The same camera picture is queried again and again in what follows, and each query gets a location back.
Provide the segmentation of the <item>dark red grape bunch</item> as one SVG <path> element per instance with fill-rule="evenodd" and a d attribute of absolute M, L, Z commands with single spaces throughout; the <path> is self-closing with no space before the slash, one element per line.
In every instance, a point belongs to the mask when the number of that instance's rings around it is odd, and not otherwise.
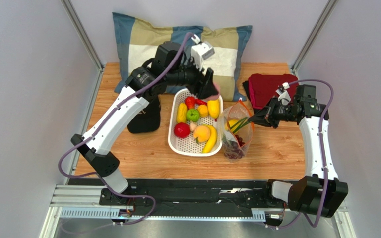
<path fill-rule="evenodd" d="M 242 148 L 244 145 L 243 139 L 238 135 L 234 136 L 234 139 L 228 139 L 226 136 L 222 137 L 223 153 L 228 159 L 241 159 L 245 156 L 245 152 Z"/>

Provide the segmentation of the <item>orange yellow peach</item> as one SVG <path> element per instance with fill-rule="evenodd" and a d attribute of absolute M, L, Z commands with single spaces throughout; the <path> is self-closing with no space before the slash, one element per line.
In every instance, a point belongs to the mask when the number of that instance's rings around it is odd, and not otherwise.
<path fill-rule="evenodd" d="M 197 143 L 204 143 L 209 140 L 211 136 L 211 131 L 208 126 L 200 125 L 197 126 L 194 130 L 193 136 Z"/>

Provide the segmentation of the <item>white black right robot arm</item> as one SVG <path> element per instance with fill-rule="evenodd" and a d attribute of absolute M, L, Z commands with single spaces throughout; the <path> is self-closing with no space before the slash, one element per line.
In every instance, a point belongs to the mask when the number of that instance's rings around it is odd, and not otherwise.
<path fill-rule="evenodd" d="M 269 179 L 270 199 L 287 203 L 292 211 L 330 218 L 346 198 L 348 184 L 338 178 L 328 141 L 328 104 L 316 99 L 316 87 L 299 85 L 291 103 L 284 105 L 277 97 L 249 118 L 249 121 L 278 128 L 281 121 L 295 122 L 302 135 L 305 175 L 295 183 Z"/>

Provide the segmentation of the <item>yellow lemon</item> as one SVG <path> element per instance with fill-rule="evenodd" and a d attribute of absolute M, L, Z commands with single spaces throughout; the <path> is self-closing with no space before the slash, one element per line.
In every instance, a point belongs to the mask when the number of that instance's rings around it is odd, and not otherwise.
<path fill-rule="evenodd" d="M 238 123 L 239 121 L 237 119 L 231 119 L 227 122 L 227 125 L 225 126 L 225 129 L 226 130 L 229 130 L 230 128 L 234 128 L 235 125 Z"/>

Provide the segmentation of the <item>green scallion bunch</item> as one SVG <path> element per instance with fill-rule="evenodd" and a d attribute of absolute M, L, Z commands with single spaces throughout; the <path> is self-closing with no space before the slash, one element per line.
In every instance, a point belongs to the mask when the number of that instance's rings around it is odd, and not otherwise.
<path fill-rule="evenodd" d="M 240 120 L 236 121 L 233 125 L 230 125 L 229 128 L 230 128 L 230 131 L 232 133 L 236 133 L 238 132 L 241 128 L 243 128 L 244 126 L 246 126 L 247 124 L 251 123 L 249 121 L 249 118 L 248 117 L 244 117 L 244 118 L 241 118 Z"/>

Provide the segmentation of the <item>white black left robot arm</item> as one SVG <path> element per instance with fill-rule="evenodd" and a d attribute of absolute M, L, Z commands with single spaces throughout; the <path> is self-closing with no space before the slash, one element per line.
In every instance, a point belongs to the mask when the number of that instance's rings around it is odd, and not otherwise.
<path fill-rule="evenodd" d="M 84 135 L 71 138 L 73 148 L 88 161 L 111 193 L 122 196 L 128 182 L 119 169 L 119 160 L 111 148 L 128 124 L 168 86 L 185 86 L 200 99 L 208 99 L 219 92 L 213 83 L 213 70 L 204 69 L 203 62 L 213 56 L 214 47 L 208 42 L 196 42 L 190 57 L 184 45 L 164 42 L 155 56 L 132 71 L 124 80 L 118 97 Z"/>

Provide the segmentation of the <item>red apple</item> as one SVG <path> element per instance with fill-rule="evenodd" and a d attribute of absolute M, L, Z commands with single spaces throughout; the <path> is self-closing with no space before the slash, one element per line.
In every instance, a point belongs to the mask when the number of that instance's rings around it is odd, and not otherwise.
<path fill-rule="evenodd" d="M 191 130 L 186 123 L 180 122 L 174 126 L 173 133 L 178 138 L 186 138 Z"/>

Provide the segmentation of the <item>clear zip top bag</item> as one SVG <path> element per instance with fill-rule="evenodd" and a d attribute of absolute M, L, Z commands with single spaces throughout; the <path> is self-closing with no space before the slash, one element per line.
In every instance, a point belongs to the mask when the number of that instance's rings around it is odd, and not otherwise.
<path fill-rule="evenodd" d="M 250 116 L 252 113 L 242 101 L 236 102 L 220 114 L 220 139 L 227 159 L 239 160 L 247 155 L 254 136 L 254 124 L 249 122 Z"/>

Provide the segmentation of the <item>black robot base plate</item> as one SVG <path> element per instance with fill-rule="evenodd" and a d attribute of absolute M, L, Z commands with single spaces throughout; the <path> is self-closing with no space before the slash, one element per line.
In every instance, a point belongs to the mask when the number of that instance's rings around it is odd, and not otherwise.
<path fill-rule="evenodd" d="M 251 217 L 255 209 L 291 218 L 296 212 L 270 199 L 265 180 L 129 179 L 128 198 L 112 195 L 98 178 L 72 178 L 68 185 L 97 189 L 97 204 L 126 205 L 134 215 L 159 217 Z"/>

